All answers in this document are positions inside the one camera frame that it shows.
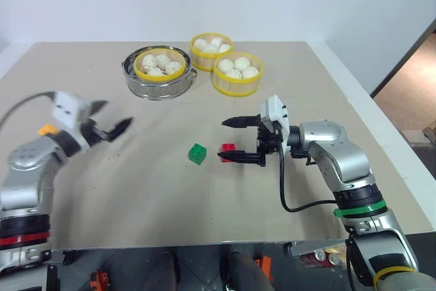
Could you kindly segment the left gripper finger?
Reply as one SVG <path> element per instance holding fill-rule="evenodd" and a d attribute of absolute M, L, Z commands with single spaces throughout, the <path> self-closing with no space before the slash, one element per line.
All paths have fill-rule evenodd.
<path fill-rule="evenodd" d="M 97 114 L 104 106 L 108 104 L 108 101 L 106 100 L 97 100 L 91 103 L 89 116 L 92 117 L 93 115 Z"/>
<path fill-rule="evenodd" d="M 123 119 L 122 121 L 119 121 L 109 132 L 108 132 L 108 141 L 114 141 L 117 139 L 120 135 L 122 135 L 126 129 L 131 125 L 133 122 L 133 117 L 128 117 L 126 119 Z"/>

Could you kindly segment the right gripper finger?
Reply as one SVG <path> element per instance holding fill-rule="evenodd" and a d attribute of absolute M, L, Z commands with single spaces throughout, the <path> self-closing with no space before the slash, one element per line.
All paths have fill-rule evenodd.
<path fill-rule="evenodd" d="M 261 117 L 260 115 L 255 116 L 240 116 L 240 117 L 231 117 L 226 119 L 221 124 L 223 126 L 242 129 L 247 127 L 257 127 L 260 124 Z"/>
<path fill-rule="evenodd" d="M 240 164 L 260 165 L 260 155 L 257 153 L 247 153 L 246 151 L 231 150 L 222 151 L 217 154 L 221 159 Z"/>

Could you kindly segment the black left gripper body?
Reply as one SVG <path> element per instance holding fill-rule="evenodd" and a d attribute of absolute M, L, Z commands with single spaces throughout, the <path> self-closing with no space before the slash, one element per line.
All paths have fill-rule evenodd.
<path fill-rule="evenodd" d="M 93 147 L 102 141 L 113 141 L 113 137 L 110 135 L 110 133 L 100 130 L 97 127 L 96 122 L 91 118 L 88 118 L 84 123 L 81 124 L 80 132 L 90 147 Z"/>

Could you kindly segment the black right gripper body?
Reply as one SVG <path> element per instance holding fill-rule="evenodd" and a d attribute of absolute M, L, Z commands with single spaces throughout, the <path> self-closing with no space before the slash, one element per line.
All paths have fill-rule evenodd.
<path fill-rule="evenodd" d="M 257 154 L 258 165 L 265 167 L 266 156 L 279 152 L 283 142 L 282 126 L 278 121 L 263 119 L 258 115 Z"/>

